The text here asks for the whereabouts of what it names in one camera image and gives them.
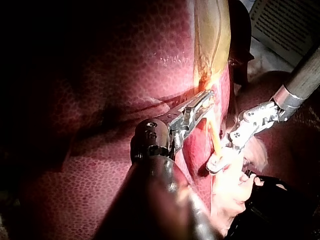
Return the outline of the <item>right arm instrument jaw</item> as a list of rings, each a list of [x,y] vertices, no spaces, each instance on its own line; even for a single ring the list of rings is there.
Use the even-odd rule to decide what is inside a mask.
[[[209,172],[210,175],[214,176],[220,171],[224,170],[230,165],[229,162],[211,162],[208,161],[206,163],[206,170]]]
[[[232,156],[231,149],[221,149],[220,151],[216,151],[211,155],[211,161],[213,163],[220,163],[223,161],[228,161]]]

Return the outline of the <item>left arm instrument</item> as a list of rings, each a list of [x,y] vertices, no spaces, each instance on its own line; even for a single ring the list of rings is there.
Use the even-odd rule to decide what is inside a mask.
[[[184,145],[184,141],[195,127],[195,104],[180,104],[169,111],[168,136],[169,152],[176,154]]]

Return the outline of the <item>right arm instrument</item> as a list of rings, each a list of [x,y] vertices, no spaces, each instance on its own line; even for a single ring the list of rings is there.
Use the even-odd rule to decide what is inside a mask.
[[[238,115],[235,125],[226,134],[226,147],[241,152],[251,137],[271,128],[274,123],[286,122],[305,100],[282,85],[269,101]]]

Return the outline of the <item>left arm instrument jaw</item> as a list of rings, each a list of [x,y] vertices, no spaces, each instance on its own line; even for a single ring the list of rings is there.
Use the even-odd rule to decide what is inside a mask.
[[[213,98],[214,95],[215,94],[213,90],[204,90],[197,93],[195,96],[193,96],[191,99],[187,101],[186,110],[199,110],[203,107],[204,104],[208,105],[210,99]]]
[[[207,113],[214,107],[214,99],[201,100],[195,106],[188,107],[188,128],[192,131],[198,123],[206,117]]]

